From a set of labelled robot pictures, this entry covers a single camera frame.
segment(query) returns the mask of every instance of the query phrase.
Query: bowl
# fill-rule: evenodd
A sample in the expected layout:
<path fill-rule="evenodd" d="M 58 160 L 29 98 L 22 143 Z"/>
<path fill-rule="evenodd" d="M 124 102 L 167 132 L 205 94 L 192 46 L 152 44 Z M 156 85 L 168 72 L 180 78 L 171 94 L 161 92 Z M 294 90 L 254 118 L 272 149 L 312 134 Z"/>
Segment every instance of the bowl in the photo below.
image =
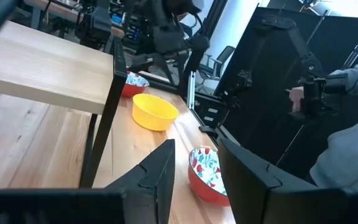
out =
<path fill-rule="evenodd" d="M 140 75 L 128 72 L 127 80 L 122 90 L 121 96 L 123 97 L 133 97 L 136 94 L 143 93 L 146 87 L 150 85 L 149 81 Z"/>
<path fill-rule="evenodd" d="M 143 128 L 165 131 L 179 116 L 179 111 L 169 102 L 153 95 L 134 96 L 132 117 Z"/>
<path fill-rule="evenodd" d="M 189 154 L 188 177 L 191 189 L 205 202 L 230 206 L 217 150 L 203 147 L 192 150 Z"/>

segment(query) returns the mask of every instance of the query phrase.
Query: black curtain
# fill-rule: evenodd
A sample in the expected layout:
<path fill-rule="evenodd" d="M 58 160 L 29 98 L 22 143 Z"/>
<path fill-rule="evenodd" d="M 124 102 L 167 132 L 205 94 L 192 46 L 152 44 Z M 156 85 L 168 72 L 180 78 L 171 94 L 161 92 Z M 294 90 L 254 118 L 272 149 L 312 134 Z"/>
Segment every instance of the black curtain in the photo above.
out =
<path fill-rule="evenodd" d="M 224 126 L 243 147 L 274 164 L 302 125 L 287 115 L 291 102 L 284 89 L 297 86 L 305 74 L 285 31 L 264 35 L 256 29 L 263 15 L 278 12 L 267 8 L 255 10 L 216 91 L 222 93 L 240 70 L 252 69 L 252 88 L 240 97 L 241 109 L 232 110 Z M 280 16 L 293 19 L 305 41 L 321 18 L 287 10 Z M 342 67 L 357 44 L 358 18 L 326 17 L 311 39 L 309 49 L 322 62 L 324 71 L 330 73 Z M 304 177 L 326 149 L 328 135 L 358 122 L 358 109 L 349 112 L 355 101 L 345 99 L 343 109 L 335 118 L 321 118 L 306 125 L 280 167 Z"/>

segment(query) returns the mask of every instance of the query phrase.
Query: wooden table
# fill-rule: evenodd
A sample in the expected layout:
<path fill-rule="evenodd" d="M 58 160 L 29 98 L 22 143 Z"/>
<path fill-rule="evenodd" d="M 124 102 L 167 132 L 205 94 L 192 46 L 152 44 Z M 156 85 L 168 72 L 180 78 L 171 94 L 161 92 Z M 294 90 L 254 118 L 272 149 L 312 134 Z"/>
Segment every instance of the wooden table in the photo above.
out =
<path fill-rule="evenodd" d="M 68 6 L 71 6 L 71 7 L 75 6 L 75 4 L 77 4 L 77 1 L 74 1 L 74 0 L 57 0 L 57 1 L 67 4 Z M 46 5 L 48 4 L 48 0 L 24 0 L 24 2 L 33 7 L 31 27 L 33 29 L 38 29 L 41 12 L 43 9 L 45 9 Z M 78 17 L 77 11 L 70 10 L 66 7 L 60 6 L 55 3 L 51 3 L 49 5 L 48 12 L 53 14 L 54 16 L 61 17 L 61 18 L 66 19 L 70 22 L 76 22 L 77 17 Z M 125 36 L 125 33 L 122 29 L 118 29 L 117 27 L 111 26 L 111 35 L 117 35 L 120 38 L 123 38 Z"/>
<path fill-rule="evenodd" d="M 112 79 L 111 55 L 12 22 L 0 31 L 0 93 L 100 114 Z M 175 139 L 170 223 L 234 223 L 230 208 L 202 202 L 189 187 L 188 153 L 195 147 L 215 147 L 213 142 L 198 130 L 199 123 L 179 96 L 153 88 L 146 92 L 173 103 L 179 117 L 167 131 L 149 131 L 132 120 L 131 99 L 122 98 L 110 135 L 112 176 L 98 175 L 95 185 L 108 185 L 164 140 Z"/>

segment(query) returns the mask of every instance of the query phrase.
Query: gray hoodie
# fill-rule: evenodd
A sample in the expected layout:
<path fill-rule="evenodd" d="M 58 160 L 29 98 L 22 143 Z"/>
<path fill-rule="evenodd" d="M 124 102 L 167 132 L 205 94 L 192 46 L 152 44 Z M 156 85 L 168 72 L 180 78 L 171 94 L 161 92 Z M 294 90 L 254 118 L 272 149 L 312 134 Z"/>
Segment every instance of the gray hoodie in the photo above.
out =
<path fill-rule="evenodd" d="M 358 94 L 358 65 L 348 73 L 349 94 Z M 318 157 L 310 176 L 319 187 L 358 187 L 358 124 L 328 137 L 328 148 Z"/>

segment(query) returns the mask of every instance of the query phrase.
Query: yellow bowl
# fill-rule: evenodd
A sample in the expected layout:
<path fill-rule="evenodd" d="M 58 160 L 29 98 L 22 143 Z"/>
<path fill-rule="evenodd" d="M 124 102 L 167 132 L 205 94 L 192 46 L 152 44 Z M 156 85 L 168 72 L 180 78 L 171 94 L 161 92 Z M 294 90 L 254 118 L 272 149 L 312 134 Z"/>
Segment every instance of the yellow bowl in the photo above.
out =
<path fill-rule="evenodd" d="M 153 95 L 134 96 L 132 117 L 143 128 L 164 131 L 178 117 L 179 111 L 169 102 Z"/>

